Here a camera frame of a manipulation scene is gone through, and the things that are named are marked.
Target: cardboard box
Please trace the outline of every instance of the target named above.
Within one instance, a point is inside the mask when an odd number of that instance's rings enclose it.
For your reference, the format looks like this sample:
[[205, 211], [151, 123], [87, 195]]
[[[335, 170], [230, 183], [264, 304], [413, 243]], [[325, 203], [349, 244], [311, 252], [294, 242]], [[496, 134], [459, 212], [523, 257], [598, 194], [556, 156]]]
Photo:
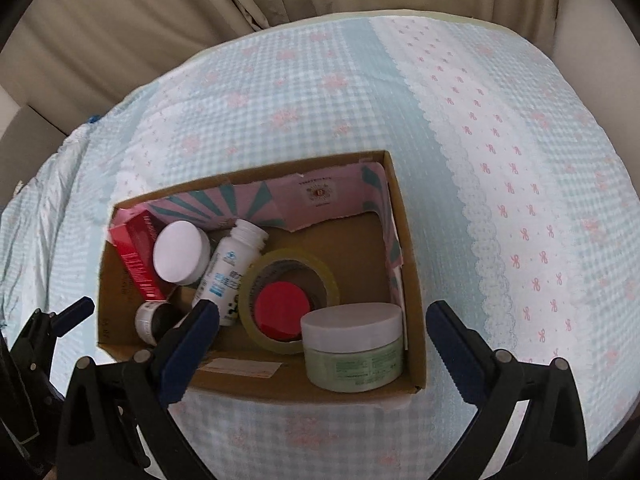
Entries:
[[[302, 354], [286, 356], [263, 350], [248, 337], [244, 327], [237, 323], [220, 331], [204, 363], [215, 358], [231, 358], [282, 365], [268, 379], [201, 369], [194, 375], [191, 386], [234, 397], [285, 402], [361, 402], [412, 394], [426, 386], [425, 332], [420, 285], [404, 205], [388, 152], [348, 153], [251, 168], [159, 190], [119, 203], [115, 207], [129, 208], [179, 192], [209, 189], [229, 183], [248, 184], [363, 160], [378, 162], [384, 167], [402, 250], [401, 276], [408, 342], [403, 374], [387, 386], [360, 394], [339, 394], [322, 390], [307, 379]], [[266, 230], [270, 233], [270, 238], [263, 253], [277, 248], [296, 247], [315, 254], [334, 273], [340, 288], [341, 303], [390, 300], [385, 245], [381, 223], [376, 214], [365, 213], [327, 220], [293, 233], [278, 228]], [[193, 289], [179, 287], [172, 296], [172, 302], [186, 312], [193, 294]], [[128, 360], [134, 352], [145, 347], [134, 328], [134, 316], [142, 303], [143, 298], [116, 249], [107, 242], [100, 270], [98, 346], [117, 360]]]

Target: bed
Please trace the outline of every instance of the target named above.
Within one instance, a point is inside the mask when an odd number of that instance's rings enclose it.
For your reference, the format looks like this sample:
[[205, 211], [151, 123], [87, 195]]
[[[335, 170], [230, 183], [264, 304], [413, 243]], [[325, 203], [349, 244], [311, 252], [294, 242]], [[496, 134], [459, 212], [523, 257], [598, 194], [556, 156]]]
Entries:
[[[446, 299], [521, 360], [567, 358], [596, 453], [640, 391], [640, 202], [546, 55], [499, 25], [450, 14], [337, 14], [257, 32], [76, 128], [2, 213], [3, 332], [11, 341], [36, 307], [97, 297], [113, 204], [365, 150], [394, 159], [424, 305]], [[94, 319], [58, 346], [60, 389], [81, 355], [108, 362], [95, 335]], [[473, 415], [428, 353], [427, 389], [394, 402], [276, 405], [190, 390], [172, 414], [220, 478], [424, 478]]]

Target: red jar lid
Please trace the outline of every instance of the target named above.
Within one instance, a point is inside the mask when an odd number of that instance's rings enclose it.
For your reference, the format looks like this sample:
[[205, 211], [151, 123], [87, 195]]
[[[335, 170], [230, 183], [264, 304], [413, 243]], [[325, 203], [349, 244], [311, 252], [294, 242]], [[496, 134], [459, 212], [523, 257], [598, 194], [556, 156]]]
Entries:
[[300, 287], [289, 282], [267, 285], [255, 300], [255, 323], [265, 336], [277, 341], [300, 337], [300, 319], [311, 310]]

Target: white lace trim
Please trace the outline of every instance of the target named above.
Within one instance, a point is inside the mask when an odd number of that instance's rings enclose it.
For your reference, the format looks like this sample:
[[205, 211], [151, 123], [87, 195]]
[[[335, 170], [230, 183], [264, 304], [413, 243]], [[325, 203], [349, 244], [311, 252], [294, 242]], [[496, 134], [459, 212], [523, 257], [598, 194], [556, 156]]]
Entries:
[[463, 203], [462, 211], [469, 222], [467, 231], [473, 239], [471, 250], [478, 258], [476, 272], [480, 277], [480, 291], [485, 296], [482, 309], [486, 314], [484, 327], [488, 333], [487, 343], [492, 348], [502, 346], [514, 351], [517, 341], [514, 334], [515, 320], [509, 296], [509, 282], [504, 275], [505, 266], [500, 256], [500, 244], [496, 238], [491, 210], [486, 203], [486, 195], [480, 186], [478, 176], [468, 159], [468, 153], [446, 117], [442, 102], [426, 91], [426, 85], [417, 81], [415, 72], [405, 72], [404, 67], [411, 68], [412, 64], [398, 63], [399, 59], [405, 58], [404, 48], [391, 28], [382, 20], [370, 21], [389, 56], [396, 63], [398, 72], [404, 76], [407, 86], [417, 97], [424, 118], [429, 122], [430, 129], [440, 144], [440, 151], [446, 158], [453, 183], [458, 188], [458, 198]]
[[[465, 57], [468, 61], [468, 65], [473, 67], [474, 74], [478, 76], [484, 86], [490, 90], [496, 99], [496, 106], [500, 115], [508, 121], [514, 123], [517, 131], [526, 132], [529, 127], [524, 123], [523, 117], [534, 110], [526, 109], [522, 106], [507, 104], [503, 99], [503, 91], [498, 86], [495, 79], [486, 73], [482, 66], [476, 61], [470, 58], [467, 54], [468, 48], [460, 44], [460, 42], [453, 36], [447, 34], [445, 30], [440, 29], [443, 35], [447, 36], [447, 40], [457, 44], [458, 52], [461, 56]], [[546, 57], [533, 45], [526, 44], [523, 47], [527, 50], [529, 56]], [[558, 86], [568, 85], [562, 76], [558, 73]], [[518, 136], [518, 143], [527, 150], [529, 153], [540, 153], [540, 148], [537, 146], [535, 140], [526, 135]], [[584, 277], [582, 273], [582, 267], [577, 260], [578, 243], [574, 237], [574, 231], [572, 230], [568, 213], [566, 211], [566, 202], [562, 198], [560, 192], [554, 192], [558, 190], [558, 183], [553, 177], [554, 171], [550, 167], [548, 160], [544, 156], [537, 156], [535, 161], [536, 177], [540, 181], [542, 189], [548, 190], [546, 192], [546, 199], [549, 201], [554, 216], [554, 229], [556, 231], [556, 237], [560, 239], [562, 247], [565, 249], [562, 253], [562, 259], [564, 260], [564, 266], [567, 269], [566, 286], [568, 288], [568, 296], [573, 307], [572, 319], [576, 325], [580, 327], [581, 336], [578, 338], [574, 336], [572, 338], [572, 350], [570, 355], [565, 355], [570, 360], [572, 371], [574, 372], [574, 379], [576, 387], [580, 393], [580, 399], [582, 400], [582, 410], [586, 414], [590, 409], [590, 395], [594, 384], [594, 372], [593, 362], [588, 359], [591, 355], [590, 342], [592, 341], [593, 324], [589, 316], [589, 309], [581, 308], [580, 306], [586, 304], [586, 287], [584, 285]]]

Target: red box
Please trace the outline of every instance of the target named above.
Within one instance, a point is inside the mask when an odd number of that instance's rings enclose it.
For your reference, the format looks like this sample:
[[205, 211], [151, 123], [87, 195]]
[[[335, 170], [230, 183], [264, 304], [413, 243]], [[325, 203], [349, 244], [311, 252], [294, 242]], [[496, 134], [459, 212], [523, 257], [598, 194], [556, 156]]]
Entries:
[[161, 280], [154, 269], [154, 244], [162, 228], [162, 222], [143, 211], [109, 229], [111, 241], [145, 301], [166, 301], [175, 288]]

